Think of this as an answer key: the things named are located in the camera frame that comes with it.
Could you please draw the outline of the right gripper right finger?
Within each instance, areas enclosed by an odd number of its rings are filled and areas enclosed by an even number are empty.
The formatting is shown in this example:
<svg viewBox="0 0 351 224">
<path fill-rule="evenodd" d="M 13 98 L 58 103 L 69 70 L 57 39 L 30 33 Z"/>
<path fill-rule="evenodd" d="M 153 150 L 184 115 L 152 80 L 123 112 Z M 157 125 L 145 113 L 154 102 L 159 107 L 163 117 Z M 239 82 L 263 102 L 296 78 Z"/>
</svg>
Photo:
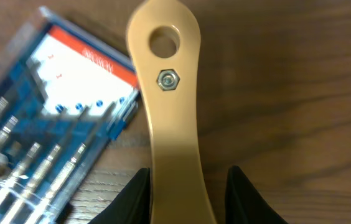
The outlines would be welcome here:
<svg viewBox="0 0 351 224">
<path fill-rule="evenodd" d="M 238 166 L 228 170 L 225 192 L 226 224 L 287 224 L 264 200 Z"/>
</svg>

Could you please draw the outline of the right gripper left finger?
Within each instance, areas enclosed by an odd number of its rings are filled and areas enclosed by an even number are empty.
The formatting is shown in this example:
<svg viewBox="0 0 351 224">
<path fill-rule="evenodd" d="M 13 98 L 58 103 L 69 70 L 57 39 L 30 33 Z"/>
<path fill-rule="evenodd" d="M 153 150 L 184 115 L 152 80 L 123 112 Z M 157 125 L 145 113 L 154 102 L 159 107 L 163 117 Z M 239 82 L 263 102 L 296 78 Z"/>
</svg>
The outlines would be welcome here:
<svg viewBox="0 0 351 224">
<path fill-rule="evenodd" d="M 141 168 L 115 199 L 88 224 L 147 224 L 150 222 L 150 169 Z"/>
</svg>

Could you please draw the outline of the orange scraper wooden handle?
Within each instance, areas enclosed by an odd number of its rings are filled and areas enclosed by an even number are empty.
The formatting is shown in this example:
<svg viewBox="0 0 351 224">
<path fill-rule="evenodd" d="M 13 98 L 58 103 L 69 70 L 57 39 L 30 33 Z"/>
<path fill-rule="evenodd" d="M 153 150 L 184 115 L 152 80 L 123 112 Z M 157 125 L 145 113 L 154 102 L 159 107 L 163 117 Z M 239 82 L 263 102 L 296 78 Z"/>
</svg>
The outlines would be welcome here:
<svg viewBox="0 0 351 224">
<path fill-rule="evenodd" d="M 215 223 L 197 136 L 201 35 L 179 1 L 144 1 L 127 29 L 149 125 L 152 223 Z"/>
</svg>

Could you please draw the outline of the blue precision screwdriver set case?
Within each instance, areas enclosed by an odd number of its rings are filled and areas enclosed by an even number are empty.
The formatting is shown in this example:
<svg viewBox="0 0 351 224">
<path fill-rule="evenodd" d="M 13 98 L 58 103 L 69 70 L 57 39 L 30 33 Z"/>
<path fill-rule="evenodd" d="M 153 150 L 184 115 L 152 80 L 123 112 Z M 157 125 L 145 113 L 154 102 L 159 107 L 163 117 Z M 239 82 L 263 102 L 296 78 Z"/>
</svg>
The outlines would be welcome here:
<svg viewBox="0 0 351 224">
<path fill-rule="evenodd" d="M 0 223 L 55 223 L 138 95 L 127 55 L 38 8 L 0 56 Z"/>
</svg>

